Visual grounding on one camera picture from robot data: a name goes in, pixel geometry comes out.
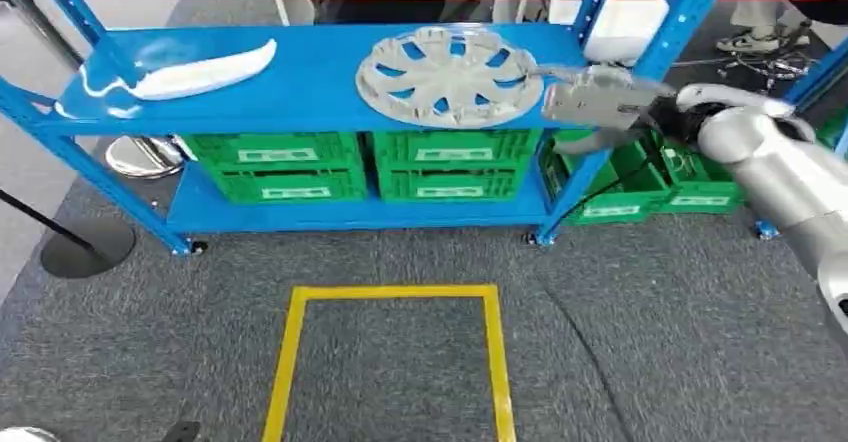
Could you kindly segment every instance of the green plastic crate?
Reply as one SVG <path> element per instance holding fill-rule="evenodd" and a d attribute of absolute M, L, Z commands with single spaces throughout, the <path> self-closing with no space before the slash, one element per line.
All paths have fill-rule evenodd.
<path fill-rule="evenodd" d="M 361 170 L 211 172 L 215 184 L 234 203 L 286 203 L 359 200 L 367 195 Z"/>
<path fill-rule="evenodd" d="M 389 170 L 523 170 L 542 130 L 375 132 L 377 166 Z"/>
<path fill-rule="evenodd" d="M 396 202 L 508 200 L 523 178 L 514 170 L 381 171 L 380 196 Z"/>
<path fill-rule="evenodd" d="M 577 138 L 575 131 L 565 132 L 567 140 Z M 563 140 L 560 134 L 554 136 L 554 139 Z M 646 157 L 644 148 L 638 143 L 616 149 L 610 161 L 598 171 L 586 195 L 593 194 L 620 177 L 630 174 L 643 164 Z M 555 197 L 562 190 L 569 174 L 577 169 L 579 162 L 580 157 L 561 156 L 549 148 L 545 150 L 540 164 L 551 197 Z M 641 222 L 662 206 L 670 194 L 671 190 L 660 172 L 653 164 L 648 164 L 621 184 L 587 202 L 581 209 L 569 215 L 566 223 L 590 225 Z"/>
<path fill-rule="evenodd" d="M 210 171 L 357 169 L 355 133 L 186 135 L 183 141 Z"/>
<path fill-rule="evenodd" d="M 719 164 L 673 145 L 660 152 L 672 194 L 659 212 L 729 214 L 742 204 L 741 189 Z"/>
<path fill-rule="evenodd" d="M 819 143 L 829 149 L 835 149 L 839 137 L 842 136 L 842 131 L 845 130 L 846 117 L 848 117 L 848 110 L 840 110 L 828 119 L 821 128 L 817 129 L 816 136 Z"/>

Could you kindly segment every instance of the black cable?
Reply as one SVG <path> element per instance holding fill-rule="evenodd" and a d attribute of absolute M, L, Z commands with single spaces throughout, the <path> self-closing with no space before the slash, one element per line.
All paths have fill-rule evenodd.
<path fill-rule="evenodd" d="M 645 157 L 645 160 L 643 160 L 642 163 L 640 163 L 638 167 L 636 167 L 635 169 L 631 170 L 630 172 L 624 174 L 623 176 L 619 177 L 615 181 L 601 187 L 597 191 L 595 191 L 595 192 L 589 194 L 588 196 L 584 197 L 583 200 L 581 200 L 577 205 L 575 205 L 570 210 L 568 210 L 565 213 L 565 215 L 563 215 L 562 218 L 560 218 L 560 222 L 562 222 L 562 220 L 565 219 L 566 217 L 570 216 L 571 214 L 573 214 L 576 211 L 585 207 L 586 204 L 589 203 L 595 197 L 598 197 L 598 196 L 608 192 L 609 190 L 613 189 L 614 187 L 617 187 L 618 185 L 626 182 L 631 177 L 636 176 L 638 173 L 640 173 L 642 170 L 644 170 L 645 167 L 648 167 L 648 165 L 650 165 L 652 158 L 654 158 L 655 162 L 657 162 L 655 164 L 656 167 L 658 169 L 662 168 L 663 165 L 664 165 L 664 164 L 662 164 L 662 152 L 661 152 L 662 147 L 657 143 L 657 141 L 654 139 L 654 137 L 651 133 L 647 134 L 647 136 L 645 137 L 645 140 L 647 140 L 646 145 L 649 146 L 649 147 L 645 147 L 647 149 L 646 150 L 647 157 Z M 559 299 L 559 297 L 556 296 L 556 294 L 554 294 L 554 292 L 551 290 L 551 288 L 547 284 L 544 284 L 544 283 L 542 284 L 542 290 L 545 291 L 545 294 L 547 294 L 548 298 L 551 299 L 551 302 L 554 304 L 554 306 L 556 306 L 557 310 L 559 310 L 559 312 L 562 314 L 562 316 L 565 317 L 565 320 L 568 323 L 568 326 L 577 335 L 577 339 L 580 341 L 580 345 L 583 346 L 583 350 L 586 352 L 586 355 L 589 356 L 589 360 L 592 363 L 592 367 L 595 369 L 595 373 L 598 375 L 598 380 L 601 382 L 601 385 L 604 388 L 604 392 L 607 396 L 607 400 L 609 400 L 610 410 L 612 411 L 613 415 L 615 416 L 616 421 L 618 422 L 618 426 L 619 426 L 619 429 L 621 430 L 621 435 L 624 437 L 624 440 L 626 442 L 635 442 L 636 438 L 633 436 L 633 431 L 630 430 L 630 426 L 627 424 L 627 420 L 624 418 L 624 411 L 621 410 L 621 405 L 618 403 L 618 398 L 616 397 L 615 392 L 612 390 L 612 385 L 609 382 L 609 378 L 607 377 L 606 372 L 604 371 L 603 367 L 601 366 L 601 361 L 600 361 L 600 359 L 598 359 L 598 356 L 597 356 L 597 354 L 595 354 L 595 351 L 592 349 L 592 346 L 589 345 L 589 341 L 586 338 L 586 336 L 583 334 L 583 331 L 580 330 L 580 327 L 577 325 L 577 321 L 574 320 L 574 318 L 568 312 L 568 309 L 565 307 L 565 304 Z"/>
<path fill-rule="evenodd" d="M 612 411 L 615 419 L 618 421 L 619 429 L 621 430 L 621 435 L 624 437 L 626 442 L 636 442 L 636 438 L 633 436 L 633 431 L 630 430 L 630 427 L 627 425 L 627 420 L 624 418 L 624 411 L 621 410 L 621 405 L 618 403 L 618 398 L 615 396 L 615 392 L 612 390 L 612 385 L 609 382 L 609 378 L 607 377 L 606 372 L 604 372 L 603 367 L 601 366 L 601 361 L 598 359 L 597 354 L 592 349 L 592 346 L 589 345 L 589 341 L 586 339 L 586 336 L 583 334 L 583 331 L 580 330 L 580 327 L 577 326 L 577 321 L 571 316 L 568 312 L 568 309 L 565 307 L 565 304 L 557 297 L 553 291 L 551 291 L 550 287 L 546 284 L 542 284 L 542 289 L 551 299 L 554 306 L 556 306 L 557 310 L 565 317 L 565 321 L 568 323 L 568 326 L 571 327 L 571 330 L 577 335 L 577 340 L 580 341 L 580 345 L 583 346 L 583 350 L 586 352 L 586 355 L 589 356 L 589 360 L 592 363 L 592 367 L 595 369 L 595 373 L 598 374 L 598 380 L 600 380 L 601 385 L 604 387 L 604 392 L 606 393 L 607 399 L 610 403 L 610 410 Z"/>

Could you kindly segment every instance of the round metal base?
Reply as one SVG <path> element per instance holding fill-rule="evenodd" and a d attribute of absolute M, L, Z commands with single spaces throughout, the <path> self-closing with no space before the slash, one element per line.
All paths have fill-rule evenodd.
<path fill-rule="evenodd" d="M 59 442 L 59 439 L 36 427 L 9 427 L 0 430 L 0 442 Z"/>
<path fill-rule="evenodd" d="M 158 179 L 175 174 L 182 169 L 183 158 L 170 143 L 159 139 L 147 139 L 151 149 L 161 156 L 163 163 L 151 160 L 131 137 L 115 139 L 106 149 L 106 163 L 115 172 L 131 178 Z"/>
<path fill-rule="evenodd" d="M 53 235 L 41 250 L 41 265 L 47 273 L 62 279 L 84 279 L 106 272 L 123 262 L 135 247 L 135 232 L 120 220 L 89 220 L 68 224 L 67 228 L 96 251 Z"/>

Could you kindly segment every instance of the blue metal shelf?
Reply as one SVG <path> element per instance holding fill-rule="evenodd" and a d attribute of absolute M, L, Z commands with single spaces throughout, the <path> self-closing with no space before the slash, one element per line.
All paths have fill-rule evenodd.
<path fill-rule="evenodd" d="M 190 164 L 167 226 L 176 232 L 210 233 L 538 225 L 548 218 L 547 198 L 534 167 L 515 198 L 505 202 L 387 203 L 371 184 L 368 197 L 357 202 L 239 205 L 225 199 L 203 170 Z"/>
<path fill-rule="evenodd" d="M 467 225 L 533 225 L 535 239 L 551 243 L 560 222 L 585 194 L 609 157 L 583 158 L 555 200 L 549 200 L 535 164 L 515 199 L 500 203 L 385 203 L 372 187 L 361 202 L 234 205 L 206 175 L 188 164 L 167 218 L 130 191 L 82 150 L 76 135 L 424 130 L 389 120 L 359 97 L 354 74 L 380 39 L 418 25 L 322 25 L 106 30 L 84 0 L 54 0 L 93 46 L 92 55 L 49 114 L 31 94 L 0 78 L 0 111 L 133 216 L 174 254 L 188 254 L 187 233 L 276 230 L 379 229 Z M 573 27 L 548 24 L 484 25 L 540 64 L 584 66 L 582 46 L 606 0 L 583 0 Z M 662 79 L 715 0 L 666 0 L 668 15 L 633 68 Z M 459 24 L 457 27 L 478 27 Z M 161 67 L 254 49 L 277 41 L 271 65 L 256 77 L 217 91 L 170 101 L 132 97 L 132 85 Z M 500 129 L 577 127 L 544 120 L 538 105 Z"/>
<path fill-rule="evenodd" d="M 260 47 L 277 41 L 262 73 L 220 90 L 167 101 L 141 101 L 114 85 L 110 60 L 95 52 L 35 128 L 55 134 L 165 135 L 227 132 L 391 131 L 414 127 L 378 114 L 362 101 L 354 74 L 374 43 L 420 25 L 215 27 L 110 32 L 147 70 Z M 570 27 L 550 24 L 457 24 L 485 27 L 542 64 L 586 65 Z M 562 128 L 539 107 L 499 129 Z"/>

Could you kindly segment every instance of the stanchion base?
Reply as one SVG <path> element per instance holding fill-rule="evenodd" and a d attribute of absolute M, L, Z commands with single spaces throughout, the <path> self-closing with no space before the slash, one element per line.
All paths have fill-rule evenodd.
<path fill-rule="evenodd" d="M 55 234 L 41 250 L 41 265 L 48 274 L 62 279 L 84 279 L 117 266 L 135 247 L 135 232 L 116 219 L 70 223 L 67 228 L 93 245 L 86 250 Z"/>

